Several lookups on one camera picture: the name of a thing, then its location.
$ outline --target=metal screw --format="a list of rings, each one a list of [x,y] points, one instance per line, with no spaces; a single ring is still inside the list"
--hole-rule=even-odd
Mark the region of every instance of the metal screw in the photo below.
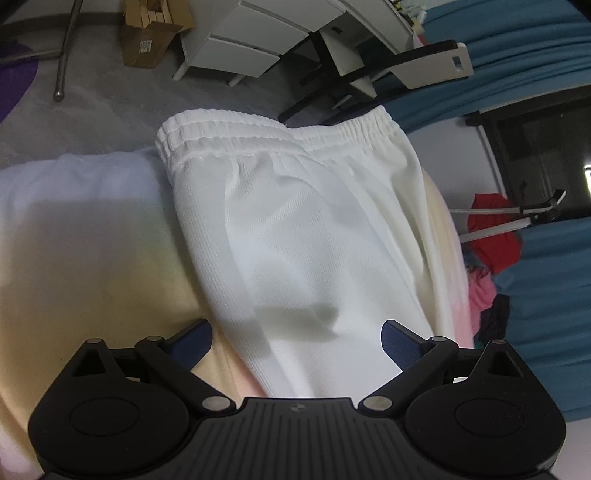
[[[363,406],[370,410],[384,411],[388,410],[392,406],[392,400],[388,397],[382,397],[376,395],[374,397],[368,397],[363,401]]]
[[[229,398],[216,396],[206,398],[201,405],[210,411],[222,411],[232,405],[232,402]]]

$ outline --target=gray carpet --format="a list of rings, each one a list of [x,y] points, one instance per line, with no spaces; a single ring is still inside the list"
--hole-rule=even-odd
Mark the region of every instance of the gray carpet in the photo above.
[[[304,58],[286,56],[261,77],[235,87],[232,74],[191,68],[180,82],[172,76],[181,63],[176,41],[152,70],[123,65],[116,27],[81,27],[67,69],[66,97],[52,99],[57,60],[39,64],[37,77],[19,104],[0,124],[0,168],[64,153],[98,154],[153,145],[169,116],[186,109],[219,108],[271,118],[302,95],[297,80],[310,70]],[[32,48],[53,48],[57,31],[19,39]],[[329,116],[330,99],[307,108],[291,127],[314,125]]]

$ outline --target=cardboard box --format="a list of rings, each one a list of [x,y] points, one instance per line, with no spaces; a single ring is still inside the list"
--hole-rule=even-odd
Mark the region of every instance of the cardboard box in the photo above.
[[[125,0],[119,39],[123,63],[154,68],[174,36],[194,27],[187,0]]]

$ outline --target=drawer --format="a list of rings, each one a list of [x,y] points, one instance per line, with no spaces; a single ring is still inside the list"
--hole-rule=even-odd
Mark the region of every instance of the drawer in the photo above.
[[[243,5],[232,10],[212,35],[279,54],[285,53],[307,37],[303,30]]]
[[[326,0],[248,0],[306,30],[315,32],[344,12]]]
[[[279,57],[266,51],[211,37],[191,60],[187,59],[191,67],[223,70],[250,77],[258,77],[277,60]]]

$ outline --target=red cloth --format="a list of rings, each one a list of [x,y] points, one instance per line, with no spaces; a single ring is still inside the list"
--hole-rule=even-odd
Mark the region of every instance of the red cloth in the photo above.
[[[512,207],[509,200],[500,193],[477,193],[472,208]],[[495,225],[511,222],[512,215],[469,215],[468,231],[475,232]],[[493,275],[498,275],[507,267],[516,264],[521,256],[521,239],[515,232],[481,238],[470,242],[470,247],[488,267]]]

